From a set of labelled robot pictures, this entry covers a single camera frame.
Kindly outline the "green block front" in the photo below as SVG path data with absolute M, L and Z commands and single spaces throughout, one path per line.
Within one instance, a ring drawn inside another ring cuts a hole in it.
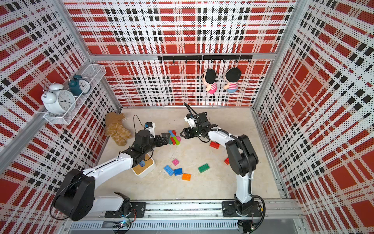
M 200 167 L 198 167 L 199 173 L 203 173 L 203 172 L 205 172 L 205 171 L 207 171 L 209 169 L 210 169 L 210 166 L 207 163 L 204 164 L 204 165 L 202 165 L 202 166 L 200 166 Z

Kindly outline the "orange block front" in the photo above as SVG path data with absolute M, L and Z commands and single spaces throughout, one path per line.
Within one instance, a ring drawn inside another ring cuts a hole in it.
M 191 180 L 191 174 L 182 174 L 182 180 L 190 181 Z

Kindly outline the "red block front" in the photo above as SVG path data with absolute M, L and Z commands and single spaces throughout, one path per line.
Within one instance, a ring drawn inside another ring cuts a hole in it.
M 215 148 L 215 149 L 219 149 L 220 144 L 217 143 L 217 142 L 211 141 L 209 146 L 212 147 L 212 148 Z

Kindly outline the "lime long block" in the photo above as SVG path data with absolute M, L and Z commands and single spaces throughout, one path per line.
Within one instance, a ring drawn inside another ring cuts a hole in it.
M 176 145 L 179 145 L 179 144 L 180 144 L 180 141 L 177 139 L 176 136 L 173 136 L 172 138 L 173 138 L 173 140 L 175 141 Z

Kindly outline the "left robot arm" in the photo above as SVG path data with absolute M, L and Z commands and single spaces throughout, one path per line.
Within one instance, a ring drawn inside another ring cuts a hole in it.
M 51 207 L 73 221 L 96 212 L 107 212 L 110 217 L 121 217 L 132 212 L 130 198 L 115 192 L 112 196 L 95 196 L 95 190 L 117 174 L 132 169 L 145 160 L 156 147 L 167 145 L 165 136 L 153 135 L 149 130 L 135 134 L 132 146 L 120 152 L 114 159 L 96 167 L 79 171 L 71 170 L 64 178 Z

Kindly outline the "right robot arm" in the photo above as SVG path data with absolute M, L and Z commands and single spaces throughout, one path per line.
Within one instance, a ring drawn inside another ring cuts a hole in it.
M 252 181 L 254 171 L 259 163 L 258 156 L 247 135 L 235 136 L 223 130 L 216 124 L 211 124 L 207 119 L 207 112 L 197 113 L 187 106 L 189 114 L 185 121 L 189 127 L 182 130 L 181 137 L 185 139 L 203 137 L 209 141 L 225 147 L 229 159 L 229 165 L 236 176 L 236 192 L 234 195 L 233 213 L 224 213 L 226 216 L 246 216 L 259 212 L 263 215 L 265 206 L 260 205 L 255 199 L 261 199 L 252 193 Z

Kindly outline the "blue square block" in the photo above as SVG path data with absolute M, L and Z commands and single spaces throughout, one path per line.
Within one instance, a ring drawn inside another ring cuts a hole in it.
M 178 168 L 178 169 L 174 170 L 174 175 L 175 176 L 179 176 L 179 175 L 182 175 L 182 174 L 183 174 L 182 168 Z

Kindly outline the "red long block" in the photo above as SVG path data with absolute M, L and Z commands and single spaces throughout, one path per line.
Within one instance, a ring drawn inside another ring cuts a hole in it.
M 176 145 L 176 141 L 174 140 L 173 137 L 171 137 L 170 140 L 171 140 L 171 142 L 172 142 L 173 145 Z

